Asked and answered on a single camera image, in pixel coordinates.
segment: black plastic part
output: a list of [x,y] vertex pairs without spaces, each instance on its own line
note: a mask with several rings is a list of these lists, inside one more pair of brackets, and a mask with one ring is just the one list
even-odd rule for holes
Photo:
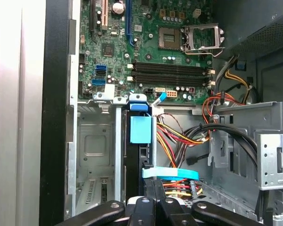
[[176,199],[165,198],[158,203],[156,225],[198,226],[191,214],[185,213]]
[[130,216],[129,226],[153,226],[155,223],[156,202],[149,197],[141,197],[136,201],[134,213]]
[[95,3],[96,0],[90,0],[89,7],[89,32],[93,36],[94,27],[95,27]]
[[56,226],[100,226],[117,220],[124,214],[124,204],[118,201],[108,201],[57,224]]
[[126,156],[124,165],[126,166],[126,200],[135,196],[143,195],[142,166],[150,162],[148,152],[150,146],[130,143],[130,118],[131,116],[141,116],[144,113],[131,112],[126,110],[126,122],[123,123],[126,129]]
[[39,226],[64,220],[69,2],[46,0]]
[[[205,209],[201,209],[199,204],[205,206]],[[205,201],[192,205],[192,216],[216,226],[262,226],[257,221]]]
[[221,97],[220,97],[220,104],[223,105],[225,103],[225,91],[221,91]]

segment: orange wire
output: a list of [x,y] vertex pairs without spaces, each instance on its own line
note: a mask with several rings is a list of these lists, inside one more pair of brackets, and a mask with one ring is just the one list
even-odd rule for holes
[[183,179],[183,180],[179,180],[179,181],[176,181],[174,183],[171,183],[171,184],[163,184],[164,186],[172,186],[172,185],[177,185],[179,184],[180,182],[183,182],[183,181],[186,181],[187,179]]

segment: white connector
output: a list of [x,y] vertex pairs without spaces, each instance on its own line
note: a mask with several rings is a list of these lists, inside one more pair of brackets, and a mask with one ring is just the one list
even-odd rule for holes
[[193,12],[193,18],[197,19],[201,15],[201,9],[196,8]]

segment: black wire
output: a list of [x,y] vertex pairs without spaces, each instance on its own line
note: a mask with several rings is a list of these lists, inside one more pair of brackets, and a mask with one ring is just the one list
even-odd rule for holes
[[258,167],[258,161],[257,161],[257,144],[255,141],[247,136],[246,134],[240,132],[237,128],[229,126],[229,125],[224,125],[224,124],[206,124],[203,126],[198,126],[195,129],[191,131],[190,136],[194,137],[197,134],[201,132],[205,132],[208,130],[222,130],[230,134],[238,144],[245,150],[247,155],[251,158],[252,162],[254,163],[255,167]]

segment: silver side panel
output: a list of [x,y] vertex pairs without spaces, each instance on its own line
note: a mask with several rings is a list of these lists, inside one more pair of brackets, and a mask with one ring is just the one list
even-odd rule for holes
[[0,226],[39,222],[44,32],[44,0],[0,0]]

